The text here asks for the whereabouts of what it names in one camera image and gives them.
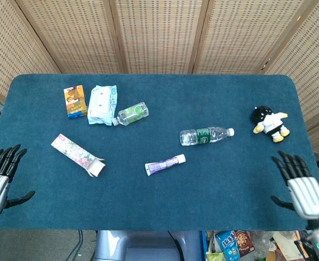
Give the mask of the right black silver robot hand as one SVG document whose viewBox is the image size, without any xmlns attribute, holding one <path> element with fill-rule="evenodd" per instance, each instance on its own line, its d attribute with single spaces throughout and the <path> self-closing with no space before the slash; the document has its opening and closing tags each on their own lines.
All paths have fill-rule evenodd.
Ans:
<svg viewBox="0 0 319 261">
<path fill-rule="evenodd" d="M 272 157 L 291 195 L 292 202 L 285 202 L 272 196 L 272 201 L 292 210 L 304 220 L 319 219 L 319 182 L 309 171 L 300 156 L 292 156 L 283 151 L 278 152 L 281 159 Z"/>
</svg>

